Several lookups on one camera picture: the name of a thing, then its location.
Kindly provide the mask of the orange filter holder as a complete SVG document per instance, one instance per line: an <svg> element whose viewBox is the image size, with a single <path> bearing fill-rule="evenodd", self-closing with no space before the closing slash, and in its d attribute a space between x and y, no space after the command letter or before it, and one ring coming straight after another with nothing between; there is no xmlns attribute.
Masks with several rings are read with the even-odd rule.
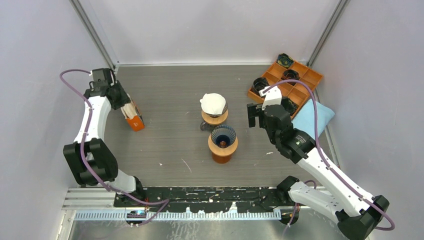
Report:
<svg viewBox="0 0 424 240"><path fill-rule="evenodd" d="M137 107L137 110L138 110L138 116L135 116L133 119L126 118L127 123L129 124L129 126L132 128L132 130L134 132L141 131L145 128L145 124L144 124L144 121L142 119L142 115L140 114L138 107Z"/></svg>

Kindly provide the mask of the light blue cloth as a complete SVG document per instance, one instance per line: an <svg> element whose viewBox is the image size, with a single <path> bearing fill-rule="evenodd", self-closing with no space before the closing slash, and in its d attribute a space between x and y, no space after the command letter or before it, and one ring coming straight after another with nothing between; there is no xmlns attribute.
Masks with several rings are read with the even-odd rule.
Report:
<svg viewBox="0 0 424 240"><path fill-rule="evenodd" d="M324 132L330 120L335 116L335 112L329 107L316 102L317 107L317 135ZM292 120L293 127L301 130L316 140L315 135L315 109L313 100L309 99L298 111Z"/></svg>

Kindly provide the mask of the blue transparent dripper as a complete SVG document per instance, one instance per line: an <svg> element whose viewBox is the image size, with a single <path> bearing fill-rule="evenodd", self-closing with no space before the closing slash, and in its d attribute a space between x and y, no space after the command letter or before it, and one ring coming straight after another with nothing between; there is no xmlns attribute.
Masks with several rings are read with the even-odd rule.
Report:
<svg viewBox="0 0 424 240"><path fill-rule="evenodd" d="M210 137L212 143L219 148L227 148L236 141L237 135L231 126L221 124L212 130Z"/></svg>

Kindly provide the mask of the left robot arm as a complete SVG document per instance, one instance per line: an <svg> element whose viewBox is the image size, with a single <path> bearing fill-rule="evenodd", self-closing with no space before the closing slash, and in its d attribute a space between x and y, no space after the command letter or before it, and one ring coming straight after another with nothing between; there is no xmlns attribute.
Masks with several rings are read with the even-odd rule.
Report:
<svg viewBox="0 0 424 240"><path fill-rule="evenodd" d="M74 179L80 186L101 185L122 195L133 206L141 206L146 200L141 181L119 169L116 157L104 141L111 110L120 110L133 131L145 128L137 105L110 68L88 71L92 81L84 93L64 79L64 74L69 72L63 71L60 80L84 101L80 130L73 142L63 147L63 155Z"/></svg>

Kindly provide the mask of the orange compartment tray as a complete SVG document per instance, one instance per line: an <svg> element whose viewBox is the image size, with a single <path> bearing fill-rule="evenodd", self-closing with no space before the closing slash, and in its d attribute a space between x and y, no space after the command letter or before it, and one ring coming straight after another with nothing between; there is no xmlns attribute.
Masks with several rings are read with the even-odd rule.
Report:
<svg viewBox="0 0 424 240"><path fill-rule="evenodd" d="M293 65L289 69L297 71L300 76L300 81L305 83L312 91L317 88L324 77L321 73L297 61L294 61ZM283 72L286 70L288 69L274 62L260 77L266 78L269 85L273 85L282 81L281 78ZM252 85L247 90L247 96L256 103L263 103L264 98L252 92ZM278 86L278 88L280 89L283 97L290 98L298 106L294 115L291 116L293 119L299 110L303 107L303 105L309 100L310 94L300 83L282 83Z"/></svg>

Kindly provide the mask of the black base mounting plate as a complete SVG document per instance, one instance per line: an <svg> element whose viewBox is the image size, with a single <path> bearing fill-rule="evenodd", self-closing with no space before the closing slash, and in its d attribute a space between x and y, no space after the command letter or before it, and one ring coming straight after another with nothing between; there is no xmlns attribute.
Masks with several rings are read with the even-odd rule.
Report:
<svg viewBox="0 0 424 240"><path fill-rule="evenodd" d="M226 213L235 204L238 213L268 213L274 209L289 207L293 202L275 187L147 187L145 202L169 200L162 212Z"/></svg>

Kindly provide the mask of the dark capsule green yellow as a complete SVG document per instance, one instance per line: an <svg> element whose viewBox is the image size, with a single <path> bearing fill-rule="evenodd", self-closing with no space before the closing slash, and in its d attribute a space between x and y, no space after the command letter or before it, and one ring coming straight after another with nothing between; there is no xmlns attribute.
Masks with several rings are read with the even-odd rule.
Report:
<svg viewBox="0 0 424 240"><path fill-rule="evenodd" d="M276 59L276 63L286 69L289 69L294 62L295 61L286 53L279 54Z"/></svg>

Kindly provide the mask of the wooden ring dripper stand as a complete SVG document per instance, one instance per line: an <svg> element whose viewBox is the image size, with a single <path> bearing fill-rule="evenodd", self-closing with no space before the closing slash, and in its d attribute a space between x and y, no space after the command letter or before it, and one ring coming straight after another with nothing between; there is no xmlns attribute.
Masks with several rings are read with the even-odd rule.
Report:
<svg viewBox="0 0 424 240"><path fill-rule="evenodd" d="M203 121L212 126L218 126L223 124L227 120L228 115L229 115L228 110L226 110L222 115L217 117L212 117L208 115L207 113L205 113L203 110L201 111L201 117Z"/></svg>

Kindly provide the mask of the amber glass cup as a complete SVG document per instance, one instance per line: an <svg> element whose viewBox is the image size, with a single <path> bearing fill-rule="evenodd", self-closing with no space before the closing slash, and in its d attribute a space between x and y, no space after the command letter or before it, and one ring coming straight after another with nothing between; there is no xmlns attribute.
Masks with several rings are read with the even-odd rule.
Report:
<svg viewBox="0 0 424 240"><path fill-rule="evenodd" d="M212 153L211 155L212 155L212 159L218 164L226 164L232 158L231 154L227 155L227 156L220 156L220 155L216 155L216 154Z"/></svg>

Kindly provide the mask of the grey glass mug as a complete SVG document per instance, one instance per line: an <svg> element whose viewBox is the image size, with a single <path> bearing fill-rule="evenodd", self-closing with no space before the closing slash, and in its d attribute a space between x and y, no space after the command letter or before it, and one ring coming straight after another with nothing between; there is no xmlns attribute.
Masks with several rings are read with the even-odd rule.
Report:
<svg viewBox="0 0 424 240"><path fill-rule="evenodd" d="M209 124L205 121L203 121L199 126L200 130L202 131L212 131L215 127L215 125Z"/></svg>

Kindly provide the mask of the grey transparent dripper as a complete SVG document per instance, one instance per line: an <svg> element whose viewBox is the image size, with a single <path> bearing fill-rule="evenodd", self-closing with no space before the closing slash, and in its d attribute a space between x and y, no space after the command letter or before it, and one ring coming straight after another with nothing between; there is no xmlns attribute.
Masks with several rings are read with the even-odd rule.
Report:
<svg viewBox="0 0 424 240"><path fill-rule="evenodd" d="M210 116L220 116L225 112L227 102L225 100L202 99L201 109Z"/></svg>

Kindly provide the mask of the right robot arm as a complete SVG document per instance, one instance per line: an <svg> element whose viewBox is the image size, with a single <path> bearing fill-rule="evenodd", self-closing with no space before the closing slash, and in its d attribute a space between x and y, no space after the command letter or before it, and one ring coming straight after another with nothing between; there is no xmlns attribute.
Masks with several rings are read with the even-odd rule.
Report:
<svg viewBox="0 0 424 240"><path fill-rule="evenodd" d="M283 205L293 202L310 207L331 219L349 240L364 240L378 228L389 201L383 195L372 195L354 183L324 154L317 139L302 128L296 128L290 114L280 104L247 106L249 127L266 130L278 152L310 173L329 192L306 186L288 176L278 186L277 198Z"/></svg>

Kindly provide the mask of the white paper coffee filter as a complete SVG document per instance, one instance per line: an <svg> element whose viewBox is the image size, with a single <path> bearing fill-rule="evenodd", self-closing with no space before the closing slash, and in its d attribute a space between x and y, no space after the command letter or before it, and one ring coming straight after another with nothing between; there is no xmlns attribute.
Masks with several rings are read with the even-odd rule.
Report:
<svg viewBox="0 0 424 240"><path fill-rule="evenodd" d="M205 93L199 100L203 112L208 115L222 115L226 109L226 99L218 93Z"/></svg>

